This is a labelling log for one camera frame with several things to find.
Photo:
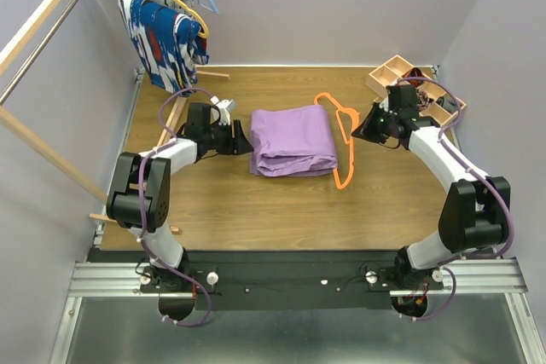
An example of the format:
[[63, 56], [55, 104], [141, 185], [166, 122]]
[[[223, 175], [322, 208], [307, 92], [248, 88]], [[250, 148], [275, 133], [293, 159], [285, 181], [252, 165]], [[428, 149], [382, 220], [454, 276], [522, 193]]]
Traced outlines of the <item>purple trousers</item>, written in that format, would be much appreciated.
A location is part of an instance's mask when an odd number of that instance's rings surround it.
[[256, 176], [322, 176], [338, 167], [328, 114], [320, 105], [251, 115], [250, 172]]

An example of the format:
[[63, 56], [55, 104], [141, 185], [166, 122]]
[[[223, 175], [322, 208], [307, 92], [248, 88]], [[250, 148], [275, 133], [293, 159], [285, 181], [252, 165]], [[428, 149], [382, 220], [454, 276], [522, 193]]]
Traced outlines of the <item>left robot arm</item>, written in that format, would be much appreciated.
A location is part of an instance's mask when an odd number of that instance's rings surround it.
[[172, 292], [181, 291], [188, 281], [198, 284], [189, 276], [186, 251], [167, 222], [171, 176], [210, 152], [231, 156], [253, 151], [241, 122], [231, 118], [234, 109], [231, 99], [193, 102], [180, 129], [167, 130], [168, 142], [118, 156], [107, 196], [107, 216], [131, 231], [160, 272], [160, 282]]

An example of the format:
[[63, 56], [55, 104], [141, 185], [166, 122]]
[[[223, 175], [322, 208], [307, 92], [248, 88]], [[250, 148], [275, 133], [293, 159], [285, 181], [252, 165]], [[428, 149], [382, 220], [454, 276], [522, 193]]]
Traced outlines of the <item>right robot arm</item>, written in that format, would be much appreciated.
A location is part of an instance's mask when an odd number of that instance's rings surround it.
[[386, 88], [386, 99], [375, 102], [352, 137], [373, 143], [389, 138], [417, 156], [446, 192], [438, 229], [423, 240], [401, 248], [388, 272], [395, 286], [418, 286], [441, 265], [459, 257], [496, 257], [514, 241], [509, 210], [511, 187], [472, 164], [445, 136], [446, 128], [418, 108], [415, 79], [400, 79]]

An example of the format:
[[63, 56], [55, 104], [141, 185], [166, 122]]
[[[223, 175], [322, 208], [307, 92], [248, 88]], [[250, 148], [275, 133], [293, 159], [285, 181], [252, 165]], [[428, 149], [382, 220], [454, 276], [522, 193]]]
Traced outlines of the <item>orange plastic hanger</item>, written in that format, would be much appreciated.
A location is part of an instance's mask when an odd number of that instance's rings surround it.
[[[348, 170], [347, 170], [345, 180], [344, 181], [340, 180], [340, 173], [337, 168], [334, 168], [333, 170], [335, 186], [339, 190], [343, 190], [347, 188], [347, 186], [350, 184], [354, 175], [355, 149], [354, 149], [354, 138], [351, 134], [359, 126], [359, 112], [352, 107], [342, 106], [338, 100], [336, 100], [332, 95], [330, 95], [327, 92], [322, 92], [317, 94], [314, 97], [314, 104], [319, 105], [321, 99], [327, 99], [335, 107], [335, 117], [337, 119], [338, 126], [340, 128], [343, 142], [345, 143], [348, 149]], [[341, 117], [342, 115], [348, 116], [349, 119], [351, 120], [351, 129], [349, 131], [346, 131], [344, 128], [342, 117]]]

